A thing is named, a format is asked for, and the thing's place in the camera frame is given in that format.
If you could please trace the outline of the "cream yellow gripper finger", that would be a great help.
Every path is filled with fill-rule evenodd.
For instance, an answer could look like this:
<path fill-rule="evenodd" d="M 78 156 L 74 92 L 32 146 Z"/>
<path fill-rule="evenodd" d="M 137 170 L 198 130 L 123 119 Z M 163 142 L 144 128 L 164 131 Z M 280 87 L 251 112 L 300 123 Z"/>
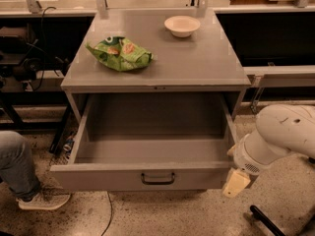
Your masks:
<path fill-rule="evenodd" d="M 250 176 L 240 169 L 231 168 L 227 174 L 226 182 L 222 187 L 222 193 L 228 198 L 234 198 L 240 194 L 249 184 Z"/>

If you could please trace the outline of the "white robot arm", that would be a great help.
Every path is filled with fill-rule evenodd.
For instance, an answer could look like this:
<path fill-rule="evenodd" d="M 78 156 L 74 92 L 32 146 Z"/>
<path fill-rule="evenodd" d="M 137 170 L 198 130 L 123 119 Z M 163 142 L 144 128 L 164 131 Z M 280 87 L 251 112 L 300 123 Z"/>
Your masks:
<path fill-rule="evenodd" d="M 293 153 L 315 157 L 315 107 L 273 104 L 256 115 L 255 130 L 231 147 L 231 167 L 222 193 L 234 198 L 250 183 L 252 176 L 268 170 L 280 158 Z"/>

